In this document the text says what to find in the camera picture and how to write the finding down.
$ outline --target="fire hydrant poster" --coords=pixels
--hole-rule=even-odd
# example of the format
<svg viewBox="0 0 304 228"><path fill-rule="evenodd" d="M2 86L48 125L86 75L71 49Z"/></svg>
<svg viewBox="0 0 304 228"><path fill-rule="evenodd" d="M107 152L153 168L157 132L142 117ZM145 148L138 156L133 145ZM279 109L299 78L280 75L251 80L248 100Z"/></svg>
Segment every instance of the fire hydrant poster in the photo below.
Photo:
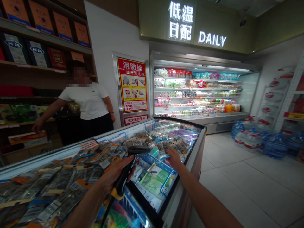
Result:
<svg viewBox="0 0 304 228"><path fill-rule="evenodd" d="M146 64L117 57L123 113L146 111Z"/></svg>

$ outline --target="open refrigerator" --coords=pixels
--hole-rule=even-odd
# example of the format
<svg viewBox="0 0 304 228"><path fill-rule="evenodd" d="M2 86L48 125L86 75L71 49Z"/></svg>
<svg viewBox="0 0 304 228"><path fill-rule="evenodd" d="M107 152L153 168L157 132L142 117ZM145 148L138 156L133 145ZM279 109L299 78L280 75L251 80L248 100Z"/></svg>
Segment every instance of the open refrigerator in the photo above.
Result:
<svg viewBox="0 0 304 228"><path fill-rule="evenodd" d="M152 51L150 114L231 130L251 112L259 67L234 60Z"/></svg>
<svg viewBox="0 0 304 228"><path fill-rule="evenodd" d="M164 150L176 149L199 179L205 135L202 125L154 117L6 166L0 169L0 226L63 227L89 186L125 158L128 147L146 145L151 152L136 156L136 175L126 184L124 198L113 204L105 224L186 227L192 205Z"/></svg>

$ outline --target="woman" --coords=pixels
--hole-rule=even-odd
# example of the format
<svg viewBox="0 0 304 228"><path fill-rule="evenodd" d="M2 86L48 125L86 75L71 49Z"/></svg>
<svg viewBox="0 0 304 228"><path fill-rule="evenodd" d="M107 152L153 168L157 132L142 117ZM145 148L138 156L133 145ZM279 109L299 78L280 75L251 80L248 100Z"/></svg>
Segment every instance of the woman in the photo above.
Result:
<svg viewBox="0 0 304 228"><path fill-rule="evenodd" d="M44 123L69 101L80 105L84 139L112 131L115 117L107 91L90 80L84 63L73 60L68 63L67 69L74 79L73 84L69 84L59 98L47 108L32 127L32 131L41 131Z"/></svg>

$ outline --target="illuminated sign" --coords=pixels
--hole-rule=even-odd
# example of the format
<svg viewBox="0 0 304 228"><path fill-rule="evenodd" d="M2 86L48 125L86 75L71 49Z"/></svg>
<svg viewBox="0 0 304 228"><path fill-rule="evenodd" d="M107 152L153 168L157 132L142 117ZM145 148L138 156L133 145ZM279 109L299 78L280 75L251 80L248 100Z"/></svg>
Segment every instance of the illuminated sign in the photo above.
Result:
<svg viewBox="0 0 304 228"><path fill-rule="evenodd" d="M169 38L175 38L184 41L191 41L192 23L193 23L193 6L184 5L171 1L169 4ZM198 43L223 47L227 37L216 34L199 32Z"/></svg>

